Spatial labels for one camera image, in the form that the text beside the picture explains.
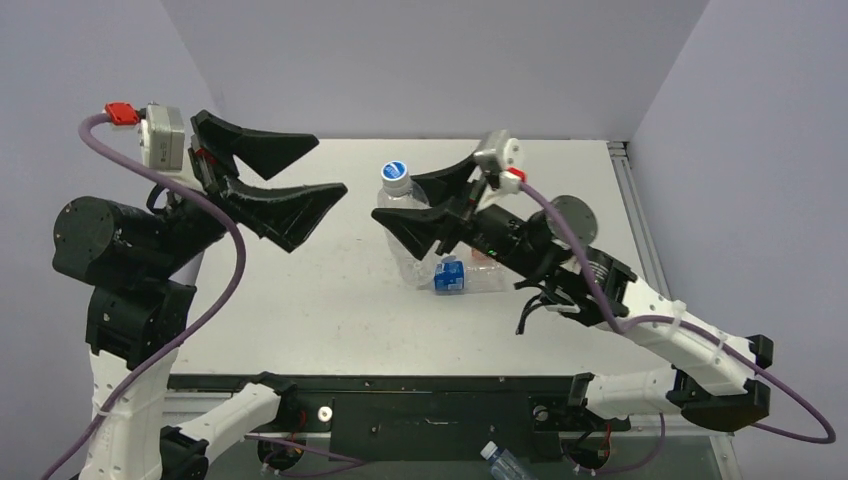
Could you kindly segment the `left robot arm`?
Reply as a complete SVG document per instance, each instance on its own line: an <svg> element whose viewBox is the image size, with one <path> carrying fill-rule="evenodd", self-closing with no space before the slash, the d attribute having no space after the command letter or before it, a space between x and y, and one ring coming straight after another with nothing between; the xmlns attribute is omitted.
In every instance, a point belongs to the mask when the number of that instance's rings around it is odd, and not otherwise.
<svg viewBox="0 0 848 480"><path fill-rule="evenodd" d="M153 183L144 208L83 196L53 231L56 272L90 285L85 340L92 419L74 443L83 479L202 479L258 427L301 428L296 385L263 372L200 417L167 426L164 400L179 347L225 305L246 267L243 230L285 251L302 245L346 194L341 183L262 189L318 145L305 133L244 128L208 111L105 105L81 140Z"/></svg>

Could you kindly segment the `clear bottle blue-white cap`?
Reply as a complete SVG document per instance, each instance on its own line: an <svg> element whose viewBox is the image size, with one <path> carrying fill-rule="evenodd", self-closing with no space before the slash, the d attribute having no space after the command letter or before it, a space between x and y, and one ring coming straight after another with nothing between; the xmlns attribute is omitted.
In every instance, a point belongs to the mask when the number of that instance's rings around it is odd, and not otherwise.
<svg viewBox="0 0 848 480"><path fill-rule="evenodd" d="M421 186L412 179L407 165L399 160L385 163L380 169L381 187L377 193L379 209L429 209L429 200ZM421 259L410 253L406 244L414 242L413 251L421 253L421 234L411 230L411 223L397 215L388 217L385 235L390 253L401 278L416 289L432 288L433 277L440 257L429 250Z"/></svg>

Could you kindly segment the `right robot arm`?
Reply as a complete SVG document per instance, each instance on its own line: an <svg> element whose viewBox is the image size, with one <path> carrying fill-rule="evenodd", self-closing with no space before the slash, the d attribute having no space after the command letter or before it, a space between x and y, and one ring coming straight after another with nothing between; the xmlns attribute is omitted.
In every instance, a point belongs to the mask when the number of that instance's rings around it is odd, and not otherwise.
<svg viewBox="0 0 848 480"><path fill-rule="evenodd" d="M629 266L584 244L554 204L520 218L499 205L531 194L525 173L468 157L418 177L425 208L378 207L373 219L416 259L458 244L482 252L539 291L543 306L589 328L615 333L663 360L629 374L577 375L564 400L578 427L633 415L679 415L713 431L758 426L769 415L764 378L773 358L763 335L723 332L665 298Z"/></svg>

